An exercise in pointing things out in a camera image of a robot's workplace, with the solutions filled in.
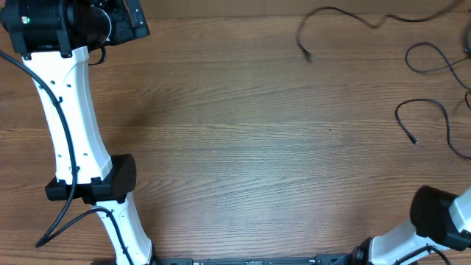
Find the black cable silver tip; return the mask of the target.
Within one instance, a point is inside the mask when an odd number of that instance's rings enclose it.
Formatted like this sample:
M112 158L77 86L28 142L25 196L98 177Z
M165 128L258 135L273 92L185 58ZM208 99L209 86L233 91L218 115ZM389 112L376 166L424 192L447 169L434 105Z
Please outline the black cable silver tip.
M408 99L399 103L394 109L394 118L404 132L406 138L418 146L420 139L419 126L425 130L439 131L438 136L445 142L447 148L459 158L470 160L470 151L460 150L453 145L450 115L447 108L438 100L431 98Z

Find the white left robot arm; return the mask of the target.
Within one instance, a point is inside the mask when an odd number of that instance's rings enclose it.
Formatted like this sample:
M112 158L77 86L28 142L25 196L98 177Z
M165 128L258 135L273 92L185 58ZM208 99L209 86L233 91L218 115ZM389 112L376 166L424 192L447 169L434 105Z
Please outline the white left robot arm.
M149 34L139 0L6 0L1 24L31 76L43 105L55 154L46 186L51 201L81 199L102 220L116 264L156 264L133 198L135 159L110 155L96 121L89 54Z

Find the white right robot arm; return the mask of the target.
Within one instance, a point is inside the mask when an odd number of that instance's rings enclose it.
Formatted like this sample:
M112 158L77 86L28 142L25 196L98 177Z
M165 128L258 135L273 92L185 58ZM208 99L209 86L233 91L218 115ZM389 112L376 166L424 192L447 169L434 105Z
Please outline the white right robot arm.
M348 264L413 264L432 252L449 264L444 252L470 248L470 190L462 195L421 187L410 217L382 236L355 247Z

